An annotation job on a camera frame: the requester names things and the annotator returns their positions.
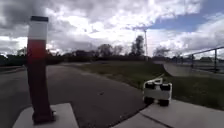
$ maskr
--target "metal railing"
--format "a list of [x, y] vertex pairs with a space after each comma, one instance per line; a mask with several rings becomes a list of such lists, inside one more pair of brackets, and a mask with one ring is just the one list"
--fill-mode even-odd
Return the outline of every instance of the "metal railing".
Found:
[[191, 68], [224, 73], [224, 47], [213, 48], [181, 56], [178, 64]]

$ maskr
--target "field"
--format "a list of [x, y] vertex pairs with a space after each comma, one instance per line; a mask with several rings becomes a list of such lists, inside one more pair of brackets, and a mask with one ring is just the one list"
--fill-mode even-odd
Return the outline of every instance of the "field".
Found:
[[78, 66], [80, 69], [98, 73], [142, 89], [146, 80], [161, 74], [173, 83], [173, 98], [214, 109], [224, 110], [224, 81], [211, 78], [172, 77], [162, 65], [151, 62], [107, 61]]

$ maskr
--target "light pole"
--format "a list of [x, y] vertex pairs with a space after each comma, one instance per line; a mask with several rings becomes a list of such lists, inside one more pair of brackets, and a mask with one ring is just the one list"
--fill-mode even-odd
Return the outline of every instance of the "light pole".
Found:
[[148, 61], [148, 45], [147, 45], [147, 36], [146, 36], [146, 30], [143, 30], [145, 33], [145, 50], [146, 50], [146, 61]]

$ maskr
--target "bollard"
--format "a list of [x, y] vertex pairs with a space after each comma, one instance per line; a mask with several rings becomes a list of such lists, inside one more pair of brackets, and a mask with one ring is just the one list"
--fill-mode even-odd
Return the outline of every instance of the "bollard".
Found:
[[34, 124], [53, 122], [46, 85], [47, 17], [32, 16], [27, 44], [27, 72]]

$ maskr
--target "white robot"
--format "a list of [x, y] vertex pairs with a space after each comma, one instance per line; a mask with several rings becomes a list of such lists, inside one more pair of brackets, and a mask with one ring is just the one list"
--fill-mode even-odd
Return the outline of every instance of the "white robot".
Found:
[[147, 105], [154, 103], [155, 99], [161, 106], [168, 106], [172, 96], [172, 84], [165, 83], [163, 78], [149, 80], [143, 85], [143, 101]]

